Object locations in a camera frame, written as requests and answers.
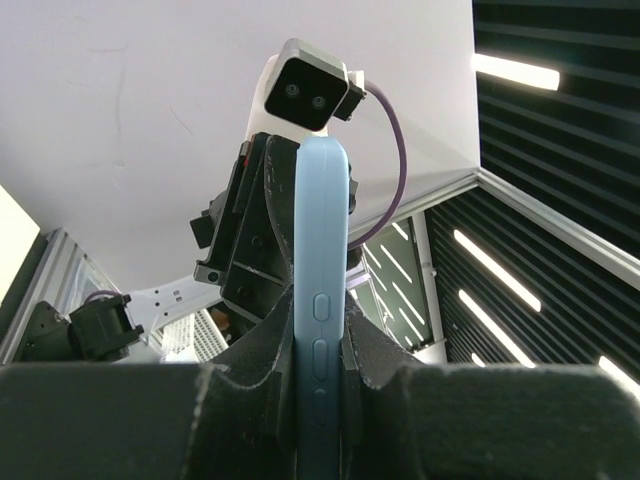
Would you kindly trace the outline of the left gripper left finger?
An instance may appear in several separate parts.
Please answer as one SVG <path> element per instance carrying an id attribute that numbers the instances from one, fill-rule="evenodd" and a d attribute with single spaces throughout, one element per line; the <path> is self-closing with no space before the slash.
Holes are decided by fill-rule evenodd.
<path id="1" fill-rule="evenodd" d="M 208 363 L 1 371 L 5 479 L 291 479 L 292 295 Z"/>

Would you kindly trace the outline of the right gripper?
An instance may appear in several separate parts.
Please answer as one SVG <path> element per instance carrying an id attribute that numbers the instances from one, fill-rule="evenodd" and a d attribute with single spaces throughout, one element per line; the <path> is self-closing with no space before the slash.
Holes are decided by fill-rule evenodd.
<path id="1" fill-rule="evenodd" d="M 231 323 L 241 330 L 261 323 L 294 282 L 296 159 L 303 142 L 265 133 L 244 142 L 227 189 L 191 222 L 198 245 L 208 250 L 194 278 L 219 286 Z"/>

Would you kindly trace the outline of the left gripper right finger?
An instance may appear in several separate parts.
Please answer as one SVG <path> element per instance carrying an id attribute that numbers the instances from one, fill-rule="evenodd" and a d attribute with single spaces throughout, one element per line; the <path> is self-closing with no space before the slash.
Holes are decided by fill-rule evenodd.
<path id="1" fill-rule="evenodd" d="M 350 479 L 635 479 L 639 403 L 596 367 L 426 364 L 353 300 Z"/>

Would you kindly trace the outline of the phone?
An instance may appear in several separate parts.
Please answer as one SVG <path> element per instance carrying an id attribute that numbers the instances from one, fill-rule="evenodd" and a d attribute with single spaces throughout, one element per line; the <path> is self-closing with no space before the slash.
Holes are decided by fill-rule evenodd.
<path id="1" fill-rule="evenodd" d="M 296 476 L 340 476 L 341 340 L 344 335 L 348 157 L 331 137 L 297 151 L 293 331 Z"/>

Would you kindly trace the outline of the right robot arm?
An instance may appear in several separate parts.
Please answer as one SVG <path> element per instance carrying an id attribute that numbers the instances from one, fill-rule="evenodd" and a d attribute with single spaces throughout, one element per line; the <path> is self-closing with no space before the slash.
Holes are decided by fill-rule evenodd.
<path id="1" fill-rule="evenodd" d="M 194 274 L 92 294 L 71 315 L 71 338 L 84 357 L 107 360 L 217 301 L 258 324 L 291 291 L 298 359 L 325 375 L 345 329 L 351 204 L 350 165 L 336 139 L 258 133 L 241 145 L 227 189 L 191 223 L 207 252 Z"/>

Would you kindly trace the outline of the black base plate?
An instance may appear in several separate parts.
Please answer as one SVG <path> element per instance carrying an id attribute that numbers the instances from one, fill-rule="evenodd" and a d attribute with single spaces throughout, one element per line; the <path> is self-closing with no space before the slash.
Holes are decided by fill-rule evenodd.
<path id="1" fill-rule="evenodd" d="M 38 302 L 31 313 L 16 359 L 21 362 L 62 362 L 76 359 L 70 340 L 71 322 L 49 302 Z"/>

